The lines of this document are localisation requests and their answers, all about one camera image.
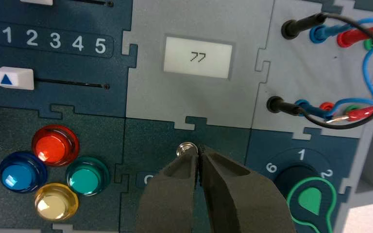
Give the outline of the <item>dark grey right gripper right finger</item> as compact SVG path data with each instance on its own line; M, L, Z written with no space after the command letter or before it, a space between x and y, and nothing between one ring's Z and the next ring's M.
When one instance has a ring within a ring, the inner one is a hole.
M212 233L294 233L286 199L267 177L202 146L200 182Z

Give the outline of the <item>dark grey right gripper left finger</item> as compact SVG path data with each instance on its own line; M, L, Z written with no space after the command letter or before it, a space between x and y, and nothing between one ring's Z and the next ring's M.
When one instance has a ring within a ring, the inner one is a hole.
M141 196L137 233L189 233L193 225L198 151L188 148L159 171Z

